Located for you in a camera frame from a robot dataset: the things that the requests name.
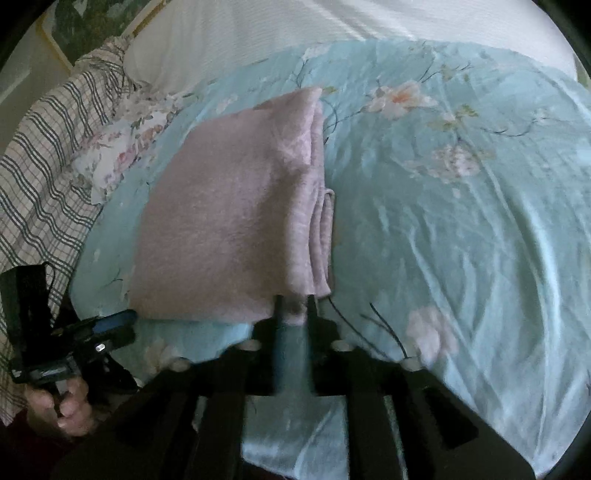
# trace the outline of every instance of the pillow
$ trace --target pillow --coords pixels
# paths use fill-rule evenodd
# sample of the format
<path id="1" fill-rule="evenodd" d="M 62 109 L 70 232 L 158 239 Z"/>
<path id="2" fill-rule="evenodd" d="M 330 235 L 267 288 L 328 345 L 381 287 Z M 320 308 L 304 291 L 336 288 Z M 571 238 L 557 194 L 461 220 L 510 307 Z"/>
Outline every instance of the pillow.
<path id="1" fill-rule="evenodd" d="M 507 48 L 577 75 L 573 49 L 531 0 L 175 0 L 124 66 L 138 84 L 188 92 L 287 47 L 400 35 Z"/>
<path id="2" fill-rule="evenodd" d="M 176 97 L 140 90 L 122 99 L 113 123 L 83 142 L 72 170 L 79 184 L 90 187 L 93 205 L 110 198 L 124 172 L 146 153 L 179 110 Z"/>

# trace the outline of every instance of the white sheet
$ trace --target white sheet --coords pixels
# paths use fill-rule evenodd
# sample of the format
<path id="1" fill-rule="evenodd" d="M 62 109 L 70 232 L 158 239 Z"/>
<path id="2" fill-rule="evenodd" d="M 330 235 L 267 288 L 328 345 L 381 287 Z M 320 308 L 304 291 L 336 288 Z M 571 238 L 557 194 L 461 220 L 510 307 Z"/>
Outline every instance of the white sheet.
<path id="1" fill-rule="evenodd" d="M 289 46 L 395 35 L 507 48 L 576 78 L 570 44 L 530 0 L 174 0 L 133 42 L 125 70 L 185 92 Z"/>

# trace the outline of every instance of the striped fabric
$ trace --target striped fabric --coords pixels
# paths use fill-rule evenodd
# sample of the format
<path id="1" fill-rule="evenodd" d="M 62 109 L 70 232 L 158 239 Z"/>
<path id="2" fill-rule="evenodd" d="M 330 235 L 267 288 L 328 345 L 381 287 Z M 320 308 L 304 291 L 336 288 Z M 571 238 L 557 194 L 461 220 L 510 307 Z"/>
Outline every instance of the striped fabric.
<path id="1" fill-rule="evenodd" d="M 72 184 L 69 169 L 84 138 L 113 117 L 134 86 L 123 70 L 128 41 L 110 38 L 80 58 L 62 86 L 38 100 L 22 119 L 0 158 L 0 272 L 48 261 L 56 279 L 55 315 L 100 207 Z M 8 374 L 11 346 L 0 306 L 0 417 L 12 421 L 24 405 Z"/>

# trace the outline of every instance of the pink towel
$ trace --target pink towel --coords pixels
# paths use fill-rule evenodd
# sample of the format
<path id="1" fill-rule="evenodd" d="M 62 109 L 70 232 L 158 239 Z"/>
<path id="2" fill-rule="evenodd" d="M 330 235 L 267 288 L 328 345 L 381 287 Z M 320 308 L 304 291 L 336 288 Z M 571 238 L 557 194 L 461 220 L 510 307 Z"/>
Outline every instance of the pink towel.
<path id="1" fill-rule="evenodd" d="M 330 293 L 321 92 L 189 133 L 142 216 L 130 291 L 141 317 L 256 322 L 277 294 Z"/>

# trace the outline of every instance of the black metal frame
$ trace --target black metal frame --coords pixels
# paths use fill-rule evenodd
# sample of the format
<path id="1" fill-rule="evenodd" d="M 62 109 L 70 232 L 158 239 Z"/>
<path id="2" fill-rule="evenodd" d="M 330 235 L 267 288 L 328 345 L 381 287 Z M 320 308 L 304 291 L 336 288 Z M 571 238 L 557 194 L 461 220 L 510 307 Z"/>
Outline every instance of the black metal frame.
<path id="1" fill-rule="evenodd" d="M 257 323 L 250 340 L 186 372 L 158 375 L 65 457 L 52 478 L 240 479 L 246 395 L 275 391 L 281 321 L 279 297 L 274 316 Z M 347 399 L 351 480 L 402 480 L 403 469 L 411 480 L 535 478 L 519 453 L 417 359 L 395 364 L 351 347 L 334 322 L 318 317 L 314 297 L 307 329 L 316 392 Z M 200 396 L 208 401 L 197 433 L 191 421 Z"/>

